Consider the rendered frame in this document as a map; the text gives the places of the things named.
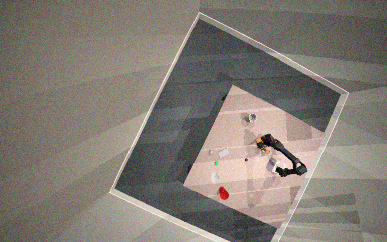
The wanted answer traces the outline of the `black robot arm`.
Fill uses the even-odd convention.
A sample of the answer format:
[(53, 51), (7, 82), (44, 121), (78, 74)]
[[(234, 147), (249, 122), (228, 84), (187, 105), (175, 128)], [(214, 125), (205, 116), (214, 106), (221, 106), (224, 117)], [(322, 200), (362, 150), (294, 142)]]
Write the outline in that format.
[[(307, 168), (298, 158), (296, 158), (292, 153), (290, 153), (288, 150), (286, 150), (283, 146), (283, 144), (277, 140), (276, 138), (273, 139), (271, 134), (263, 135), (260, 138), (261, 141), (266, 142), (268, 141), (268, 145), (273, 147), (273, 149), (276, 149), (277, 151), (280, 151), (283, 155), (285, 155), (290, 161), (292, 161), (293, 169), (282, 169), (280, 167), (277, 167), (275, 172), (279, 173), (281, 177), (286, 177), (288, 175), (303, 175), (307, 172)], [(276, 142), (275, 142), (276, 141)], [(297, 167), (297, 164), (300, 163), (301, 166)]]

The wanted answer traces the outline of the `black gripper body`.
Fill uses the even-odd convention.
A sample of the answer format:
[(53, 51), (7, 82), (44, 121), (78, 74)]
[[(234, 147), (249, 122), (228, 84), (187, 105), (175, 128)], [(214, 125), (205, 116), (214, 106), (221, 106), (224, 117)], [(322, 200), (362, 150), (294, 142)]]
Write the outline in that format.
[(259, 142), (259, 143), (257, 143), (257, 145), (258, 145), (258, 148), (262, 148), (264, 145), (269, 147), (268, 141), (266, 141), (266, 142)]

